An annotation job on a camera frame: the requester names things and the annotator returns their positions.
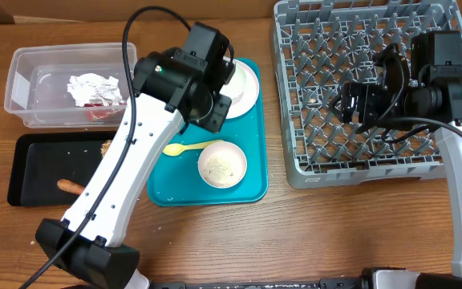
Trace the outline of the brown food piece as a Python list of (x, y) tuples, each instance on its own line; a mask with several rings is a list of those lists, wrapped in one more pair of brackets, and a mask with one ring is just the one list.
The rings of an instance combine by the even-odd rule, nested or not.
[(102, 143), (102, 145), (100, 147), (100, 152), (101, 152), (102, 157), (105, 156), (105, 154), (109, 150), (110, 145), (111, 145), (111, 140), (107, 140), (104, 143)]

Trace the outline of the red foil wrapper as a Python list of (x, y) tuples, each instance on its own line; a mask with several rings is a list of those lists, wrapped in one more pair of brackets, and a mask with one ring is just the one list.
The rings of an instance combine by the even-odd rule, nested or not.
[(88, 108), (86, 112), (87, 119), (90, 122), (117, 122), (119, 123), (124, 115), (125, 107), (109, 108), (102, 104), (85, 104), (85, 108)]

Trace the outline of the foil sheet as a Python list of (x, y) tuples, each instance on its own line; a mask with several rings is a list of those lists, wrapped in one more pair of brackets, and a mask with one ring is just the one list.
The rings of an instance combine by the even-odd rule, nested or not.
[(113, 106), (124, 102), (119, 89), (119, 80), (113, 76), (105, 78), (95, 73), (72, 75), (67, 84), (67, 91), (78, 107), (87, 104)]

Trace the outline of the white small bowl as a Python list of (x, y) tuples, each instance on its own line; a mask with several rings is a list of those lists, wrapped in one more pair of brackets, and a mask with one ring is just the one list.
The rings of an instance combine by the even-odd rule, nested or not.
[(241, 65), (236, 64), (230, 81), (222, 86), (220, 94), (229, 97), (232, 101), (232, 104), (237, 104), (244, 95), (245, 85), (245, 71)]

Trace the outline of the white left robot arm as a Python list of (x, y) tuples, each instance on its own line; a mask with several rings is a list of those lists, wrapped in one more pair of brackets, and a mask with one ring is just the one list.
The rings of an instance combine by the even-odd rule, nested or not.
[(183, 47), (152, 52), (124, 72), (129, 97), (97, 170), (59, 220), (46, 218), (35, 238), (58, 267), (98, 288), (148, 288), (138, 250), (124, 239), (136, 202), (169, 141), (196, 125), (219, 132), (231, 100), (234, 50), (216, 28), (188, 25)]

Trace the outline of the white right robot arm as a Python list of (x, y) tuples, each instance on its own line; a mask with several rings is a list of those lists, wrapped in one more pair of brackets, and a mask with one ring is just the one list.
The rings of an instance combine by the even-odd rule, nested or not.
[(423, 130), (434, 133), (445, 166), (452, 208), (451, 274), (371, 269), (365, 288), (462, 288), (462, 37), (459, 31), (429, 31), (411, 41), (404, 58), (392, 43), (373, 55), (383, 69), (380, 85), (348, 82), (329, 104), (344, 124), (359, 116), (360, 132), (403, 131), (404, 141)]

